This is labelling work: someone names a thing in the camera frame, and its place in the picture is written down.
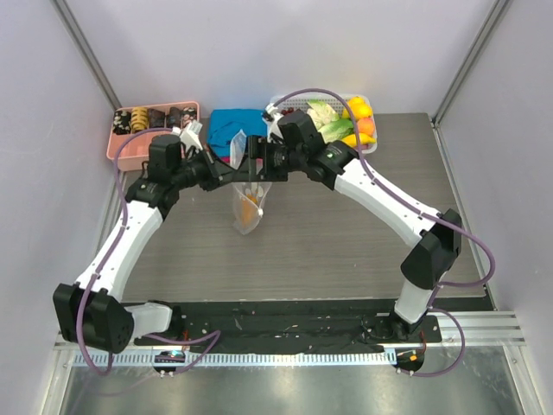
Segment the dark brown roll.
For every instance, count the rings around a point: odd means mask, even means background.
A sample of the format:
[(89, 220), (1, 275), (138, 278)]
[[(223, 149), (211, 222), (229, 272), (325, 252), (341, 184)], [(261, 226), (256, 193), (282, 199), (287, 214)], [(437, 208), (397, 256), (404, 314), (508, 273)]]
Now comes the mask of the dark brown roll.
[(165, 128), (166, 127), (166, 113), (155, 109), (148, 109), (149, 128)]

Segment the white plastic basket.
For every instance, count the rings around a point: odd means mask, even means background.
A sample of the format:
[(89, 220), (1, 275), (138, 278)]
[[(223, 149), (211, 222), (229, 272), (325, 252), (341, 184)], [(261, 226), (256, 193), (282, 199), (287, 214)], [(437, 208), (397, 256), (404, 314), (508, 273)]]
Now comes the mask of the white plastic basket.
[(341, 99), (353, 111), (353, 119), (349, 118), (349, 113), (342, 102), (328, 93), (298, 93), (287, 99), (283, 96), (273, 96), (270, 104), (282, 114), (296, 110), (306, 112), (313, 119), (326, 142), (339, 139), (355, 148), (357, 140), (353, 126), (357, 125), (363, 153), (374, 152), (378, 147), (378, 133), (369, 99), (352, 94), (342, 94)]

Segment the clear zip top bag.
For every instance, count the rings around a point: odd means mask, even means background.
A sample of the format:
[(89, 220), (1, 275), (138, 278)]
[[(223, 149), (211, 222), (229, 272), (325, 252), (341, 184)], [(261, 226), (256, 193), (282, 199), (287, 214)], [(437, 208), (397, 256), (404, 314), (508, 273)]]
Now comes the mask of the clear zip top bag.
[[(240, 130), (230, 142), (230, 165), (237, 169), (245, 155), (246, 135)], [(271, 182), (235, 182), (232, 185), (234, 227), (242, 235), (251, 233), (264, 216)]]

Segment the orange ginger root toy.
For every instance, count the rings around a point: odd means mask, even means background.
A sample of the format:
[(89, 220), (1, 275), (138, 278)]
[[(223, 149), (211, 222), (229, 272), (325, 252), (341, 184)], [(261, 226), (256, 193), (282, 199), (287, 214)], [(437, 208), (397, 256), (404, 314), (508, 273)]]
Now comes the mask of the orange ginger root toy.
[(238, 224), (243, 228), (255, 227), (259, 222), (259, 201), (257, 195), (252, 193), (243, 195), (238, 193), (237, 218)]

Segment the yellow banana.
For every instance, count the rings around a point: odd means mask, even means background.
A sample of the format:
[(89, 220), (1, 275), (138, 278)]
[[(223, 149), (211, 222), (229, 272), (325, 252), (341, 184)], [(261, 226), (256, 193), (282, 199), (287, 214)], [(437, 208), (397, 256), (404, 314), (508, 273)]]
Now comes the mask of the yellow banana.
[(341, 142), (353, 148), (353, 147), (356, 147), (358, 143), (360, 143), (362, 146), (373, 145), (377, 142), (377, 139), (363, 133), (360, 133), (359, 135), (352, 133), (342, 138)]

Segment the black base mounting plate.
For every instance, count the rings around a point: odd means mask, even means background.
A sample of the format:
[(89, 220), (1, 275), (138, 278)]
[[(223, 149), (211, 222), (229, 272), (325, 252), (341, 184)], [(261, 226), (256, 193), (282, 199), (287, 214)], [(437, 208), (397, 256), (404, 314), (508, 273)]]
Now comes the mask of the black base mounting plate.
[(218, 330), (213, 352), (221, 354), (379, 353), (391, 344), (442, 341), (435, 316), (408, 333), (390, 318), (392, 305), (373, 299), (173, 303), (162, 335), (193, 340)]

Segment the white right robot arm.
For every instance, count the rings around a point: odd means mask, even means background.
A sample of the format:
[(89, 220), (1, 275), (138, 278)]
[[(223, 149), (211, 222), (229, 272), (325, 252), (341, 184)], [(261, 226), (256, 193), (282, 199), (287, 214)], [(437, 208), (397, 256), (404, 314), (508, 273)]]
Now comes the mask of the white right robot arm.
[(284, 182), (289, 173), (301, 171), (391, 228), (410, 248), (400, 265), (405, 281), (392, 311), (391, 333), (402, 342), (420, 333), (438, 283), (461, 252), (461, 217), (453, 209), (440, 213), (422, 204), (371, 169), (348, 144), (325, 143), (302, 111), (274, 117), (265, 137), (237, 133), (231, 161), (240, 182)]

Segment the green lettuce leaf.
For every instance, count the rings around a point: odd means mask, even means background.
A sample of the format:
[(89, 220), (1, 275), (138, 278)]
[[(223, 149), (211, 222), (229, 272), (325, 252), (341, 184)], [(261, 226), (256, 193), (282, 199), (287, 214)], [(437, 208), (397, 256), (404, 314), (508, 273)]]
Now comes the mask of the green lettuce leaf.
[(322, 135), (325, 143), (340, 141), (353, 133), (353, 122), (349, 118), (340, 118), (323, 125), (318, 132)]

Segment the pink divided storage box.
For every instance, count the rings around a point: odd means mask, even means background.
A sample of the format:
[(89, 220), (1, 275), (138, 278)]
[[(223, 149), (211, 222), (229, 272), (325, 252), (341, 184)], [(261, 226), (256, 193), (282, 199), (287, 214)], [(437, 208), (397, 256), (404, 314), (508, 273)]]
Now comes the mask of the pink divided storage box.
[[(147, 109), (155, 108), (155, 109), (161, 110), (165, 112), (167, 116), (168, 110), (171, 106), (176, 106), (182, 110), (185, 106), (189, 106), (189, 105), (197, 106), (198, 116), (195, 121), (198, 121), (200, 118), (200, 104), (196, 101), (182, 101), (182, 102), (176, 102), (176, 103), (157, 104), (157, 105), (135, 105), (130, 107), (119, 108), (118, 110), (126, 110), (131, 112), (134, 107), (143, 106), (143, 107), (146, 107)], [(142, 168), (143, 162), (148, 159), (149, 145), (152, 139), (156, 135), (162, 134), (162, 131), (156, 131), (156, 129), (159, 129), (159, 128), (150, 129), (148, 127), (144, 131), (139, 131), (139, 136), (123, 147), (118, 158), (118, 168), (121, 171), (134, 171), (134, 170), (140, 170)], [(127, 134), (127, 135), (116, 135), (110, 131), (110, 136), (108, 139), (108, 145), (106, 150), (107, 158), (113, 161), (121, 145), (124, 143), (126, 139), (131, 137), (133, 134), (134, 133), (131, 132), (130, 134)]]

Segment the dark floral sushi roll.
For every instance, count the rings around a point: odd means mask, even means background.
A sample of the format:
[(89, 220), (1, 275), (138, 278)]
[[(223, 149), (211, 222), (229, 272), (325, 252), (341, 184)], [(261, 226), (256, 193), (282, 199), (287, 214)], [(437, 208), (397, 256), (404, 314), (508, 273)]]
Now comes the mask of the dark floral sushi roll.
[(117, 110), (114, 113), (111, 132), (116, 135), (127, 135), (131, 133), (130, 127), (131, 112)]

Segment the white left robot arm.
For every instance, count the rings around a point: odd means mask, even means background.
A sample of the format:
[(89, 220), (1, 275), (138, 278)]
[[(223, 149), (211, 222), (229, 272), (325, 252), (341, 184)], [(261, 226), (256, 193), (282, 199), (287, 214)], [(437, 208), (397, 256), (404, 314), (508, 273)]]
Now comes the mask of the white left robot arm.
[(53, 301), (62, 337), (81, 349), (121, 353), (130, 341), (155, 335), (176, 344), (183, 322), (172, 306), (157, 301), (125, 307), (127, 281), (149, 239), (160, 228), (185, 188), (211, 191), (249, 176), (249, 165), (231, 167), (201, 144), (174, 132), (153, 137), (145, 176), (121, 193), (117, 225), (92, 263), (73, 284), (59, 284)]

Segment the blue folded cloth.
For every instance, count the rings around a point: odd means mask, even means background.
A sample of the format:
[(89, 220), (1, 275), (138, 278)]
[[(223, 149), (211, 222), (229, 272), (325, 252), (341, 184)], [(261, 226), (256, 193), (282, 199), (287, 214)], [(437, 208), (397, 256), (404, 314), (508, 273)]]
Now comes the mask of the blue folded cloth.
[(207, 144), (222, 158), (230, 157), (230, 145), (237, 133), (246, 136), (266, 136), (267, 125), (263, 112), (255, 109), (217, 109), (211, 114)]

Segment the black roll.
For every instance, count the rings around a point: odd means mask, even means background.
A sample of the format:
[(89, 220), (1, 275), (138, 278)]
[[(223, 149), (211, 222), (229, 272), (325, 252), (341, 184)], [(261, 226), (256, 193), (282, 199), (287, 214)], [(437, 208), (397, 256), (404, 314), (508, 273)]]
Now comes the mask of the black roll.
[(168, 128), (180, 128), (182, 119), (182, 110), (176, 106), (171, 106), (166, 116), (166, 126)]

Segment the peach fruit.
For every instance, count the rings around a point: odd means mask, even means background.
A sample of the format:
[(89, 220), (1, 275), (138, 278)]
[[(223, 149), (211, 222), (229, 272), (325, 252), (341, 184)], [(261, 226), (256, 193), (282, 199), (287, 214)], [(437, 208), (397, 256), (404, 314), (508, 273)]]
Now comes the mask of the peach fruit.
[(357, 126), (360, 133), (373, 137), (375, 134), (376, 126), (373, 118), (360, 118), (357, 121)]

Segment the yellow striped roll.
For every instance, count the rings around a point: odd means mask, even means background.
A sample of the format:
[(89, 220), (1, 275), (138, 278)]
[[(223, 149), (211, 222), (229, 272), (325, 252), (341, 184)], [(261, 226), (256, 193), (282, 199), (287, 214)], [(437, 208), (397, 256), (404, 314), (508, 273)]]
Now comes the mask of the yellow striped roll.
[(143, 106), (134, 107), (130, 115), (130, 128), (132, 133), (144, 131), (149, 127), (148, 109)]

